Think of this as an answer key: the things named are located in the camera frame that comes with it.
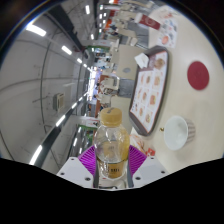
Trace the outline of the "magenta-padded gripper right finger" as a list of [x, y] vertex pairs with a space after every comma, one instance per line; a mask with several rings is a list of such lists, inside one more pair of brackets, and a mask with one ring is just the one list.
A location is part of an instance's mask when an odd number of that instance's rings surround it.
[[129, 188], [140, 188], [168, 175], [155, 156], [146, 156], [134, 146], [129, 147], [127, 182]]

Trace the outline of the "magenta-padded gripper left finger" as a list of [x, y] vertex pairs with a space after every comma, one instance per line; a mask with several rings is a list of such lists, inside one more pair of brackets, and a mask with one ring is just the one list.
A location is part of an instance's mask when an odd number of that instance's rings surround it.
[[95, 148], [91, 146], [78, 157], [70, 157], [57, 175], [84, 188], [97, 188], [99, 172]]

